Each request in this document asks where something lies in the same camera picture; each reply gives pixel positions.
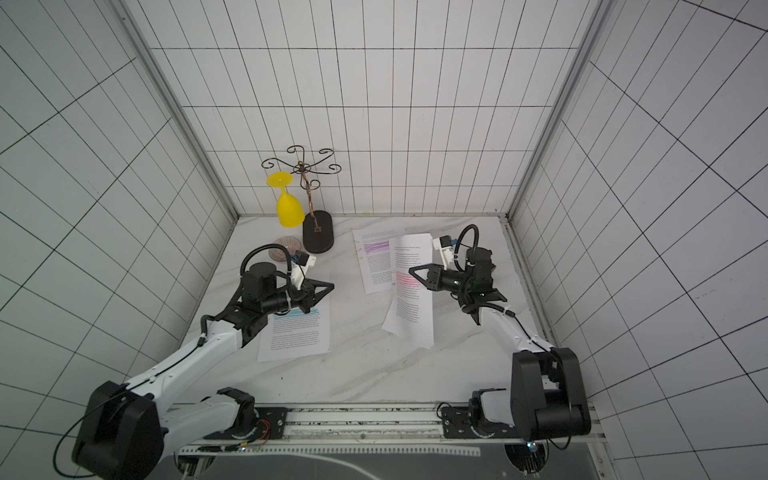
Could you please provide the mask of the pink highlighted paper document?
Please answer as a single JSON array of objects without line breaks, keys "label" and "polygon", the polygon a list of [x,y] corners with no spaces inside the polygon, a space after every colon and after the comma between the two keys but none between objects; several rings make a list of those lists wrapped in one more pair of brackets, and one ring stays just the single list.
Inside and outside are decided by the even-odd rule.
[{"label": "pink highlighted paper document", "polygon": [[409,269],[429,265],[432,254],[429,233],[404,235],[390,241],[392,301],[382,329],[422,348],[434,345],[432,292]]}]

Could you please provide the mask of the purple highlighted paper document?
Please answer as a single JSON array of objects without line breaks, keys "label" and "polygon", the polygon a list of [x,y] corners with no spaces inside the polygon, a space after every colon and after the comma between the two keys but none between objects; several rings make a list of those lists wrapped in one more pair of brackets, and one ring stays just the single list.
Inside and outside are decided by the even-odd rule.
[{"label": "purple highlighted paper document", "polygon": [[374,294],[391,288],[390,241],[400,235],[401,231],[397,229],[375,229],[371,227],[353,231],[355,249],[366,294]]}]

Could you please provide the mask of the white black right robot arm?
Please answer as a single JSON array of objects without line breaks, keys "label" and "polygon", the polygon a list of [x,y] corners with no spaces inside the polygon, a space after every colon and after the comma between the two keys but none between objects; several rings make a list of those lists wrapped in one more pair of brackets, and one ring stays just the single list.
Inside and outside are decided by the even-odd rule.
[{"label": "white black right robot arm", "polygon": [[477,390],[466,408],[446,411],[447,436],[534,444],[589,434],[592,419],[577,355],[525,327],[494,285],[491,250],[448,235],[433,247],[441,261],[410,267],[410,277],[429,291],[449,293],[476,325],[496,336],[511,360],[508,387]]}]

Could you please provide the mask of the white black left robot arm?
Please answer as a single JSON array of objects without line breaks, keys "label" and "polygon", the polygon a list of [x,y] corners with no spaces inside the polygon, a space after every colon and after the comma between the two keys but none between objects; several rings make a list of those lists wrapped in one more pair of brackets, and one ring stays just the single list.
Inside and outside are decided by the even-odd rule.
[{"label": "white black left robot arm", "polygon": [[304,314],[334,288],[308,277],[315,256],[271,243],[243,259],[239,283],[223,310],[202,316],[196,340],[122,384],[107,381],[90,395],[71,459],[86,477],[144,479],[164,458],[208,435],[247,441],[268,424],[252,395],[225,387],[199,403],[174,408],[178,397],[224,359],[244,348],[273,315]]}]

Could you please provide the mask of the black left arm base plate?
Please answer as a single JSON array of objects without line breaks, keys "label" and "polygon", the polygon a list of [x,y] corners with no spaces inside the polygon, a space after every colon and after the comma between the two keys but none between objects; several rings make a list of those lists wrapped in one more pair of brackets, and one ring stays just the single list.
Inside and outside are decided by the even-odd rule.
[{"label": "black left arm base plate", "polygon": [[289,410],[283,407],[259,407],[255,417],[244,430],[233,427],[225,433],[226,438],[247,442],[265,442],[283,438]]}]

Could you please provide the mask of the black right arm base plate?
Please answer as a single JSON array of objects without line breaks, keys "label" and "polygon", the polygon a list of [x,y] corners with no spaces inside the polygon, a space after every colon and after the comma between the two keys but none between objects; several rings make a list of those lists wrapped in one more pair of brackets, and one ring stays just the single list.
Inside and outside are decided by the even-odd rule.
[{"label": "black right arm base plate", "polygon": [[436,413],[441,422],[443,437],[451,440],[491,440],[518,438],[513,426],[481,420],[470,407],[441,404]]}]

